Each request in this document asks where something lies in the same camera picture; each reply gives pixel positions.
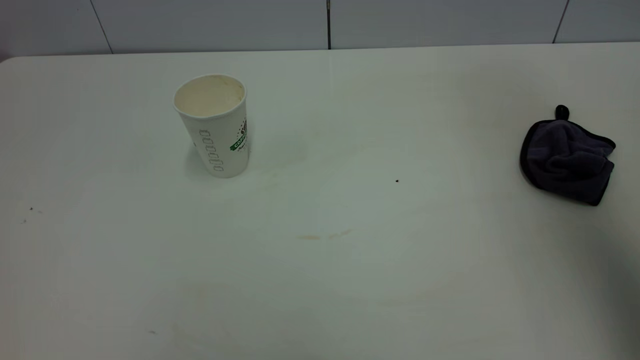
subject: white tiled wall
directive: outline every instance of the white tiled wall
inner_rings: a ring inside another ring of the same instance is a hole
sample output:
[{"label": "white tiled wall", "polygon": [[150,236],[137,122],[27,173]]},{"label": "white tiled wall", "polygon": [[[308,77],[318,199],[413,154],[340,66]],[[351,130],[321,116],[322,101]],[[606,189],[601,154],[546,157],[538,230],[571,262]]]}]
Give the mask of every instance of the white tiled wall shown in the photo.
[{"label": "white tiled wall", "polygon": [[332,47],[551,43],[566,0],[333,0]]},{"label": "white tiled wall", "polygon": [[[326,0],[0,0],[0,61],[109,47],[327,49],[326,7]],[[332,0],[330,13],[334,49],[640,41],[640,0]]]},{"label": "white tiled wall", "polygon": [[93,0],[114,53],[327,48],[325,0]]},{"label": "white tiled wall", "polygon": [[110,53],[89,0],[0,0],[0,61]]},{"label": "white tiled wall", "polygon": [[640,41],[640,0],[571,0],[556,42]]}]

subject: tile grout line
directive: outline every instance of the tile grout line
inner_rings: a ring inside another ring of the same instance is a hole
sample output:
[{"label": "tile grout line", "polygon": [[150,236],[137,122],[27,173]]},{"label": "tile grout line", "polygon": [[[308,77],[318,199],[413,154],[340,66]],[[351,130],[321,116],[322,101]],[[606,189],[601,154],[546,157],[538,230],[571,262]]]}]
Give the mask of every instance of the tile grout line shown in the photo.
[{"label": "tile grout line", "polygon": [[564,4],[564,10],[562,11],[562,16],[560,16],[560,22],[558,23],[558,28],[556,29],[556,34],[554,35],[554,41],[552,41],[551,44],[555,44],[556,43],[556,38],[558,37],[558,33],[560,32],[560,26],[562,26],[562,20],[564,20],[564,15],[566,14],[566,9],[567,9],[567,7],[569,7],[569,1],[571,1],[571,0],[566,0],[566,4]]},{"label": "tile grout line", "polygon": [[104,39],[107,42],[107,46],[109,47],[109,51],[113,54],[113,49],[111,48],[111,44],[109,44],[109,39],[107,38],[107,33],[104,32],[104,28],[102,27],[102,21],[100,21],[100,17],[98,16],[98,12],[95,11],[95,6],[93,5],[93,0],[89,0],[91,3],[91,7],[93,8],[93,13],[95,14],[95,18],[98,19],[98,24],[100,25],[100,30],[102,30],[102,34],[104,35]]},{"label": "tile grout line", "polygon": [[331,0],[326,0],[326,42],[331,50]]}]

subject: white table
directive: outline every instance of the white table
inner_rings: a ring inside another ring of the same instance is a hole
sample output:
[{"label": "white table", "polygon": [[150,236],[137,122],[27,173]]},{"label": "white table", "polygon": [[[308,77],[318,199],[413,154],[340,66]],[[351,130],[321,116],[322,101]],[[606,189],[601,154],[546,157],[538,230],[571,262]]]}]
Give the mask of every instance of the white table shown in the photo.
[{"label": "white table", "polygon": [[[640,44],[0,64],[0,359],[637,359]],[[172,95],[248,88],[207,174]],[[533,188],[556,105],[618,143],[594,208]]]}]

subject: microfiber towel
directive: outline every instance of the microfiber towel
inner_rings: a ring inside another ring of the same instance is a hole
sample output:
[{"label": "microfiber towel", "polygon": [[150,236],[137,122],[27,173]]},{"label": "microfiber towel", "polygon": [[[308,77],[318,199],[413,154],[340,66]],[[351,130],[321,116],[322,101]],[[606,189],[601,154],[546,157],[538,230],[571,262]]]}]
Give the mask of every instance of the microfiber towel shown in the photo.
[{"label": "microfiber towel", "polygon": [[537,188],[596,206],[613,171],[607,159],[616,143],[570,122],[569,109],[529,129],[520,151],[522,172]]}]

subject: paper cup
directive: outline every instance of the paper cup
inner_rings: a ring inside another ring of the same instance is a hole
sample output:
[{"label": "paper cup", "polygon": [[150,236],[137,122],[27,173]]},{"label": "paper cup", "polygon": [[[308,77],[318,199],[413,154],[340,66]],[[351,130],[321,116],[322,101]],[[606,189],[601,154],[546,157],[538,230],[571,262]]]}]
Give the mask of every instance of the paper cup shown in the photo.
[{"label": "paper cup", "polygon": [[178,88],[173,107],[211,175],[232,177],[249,161],[246,88],[221,74],[198,76]]}]

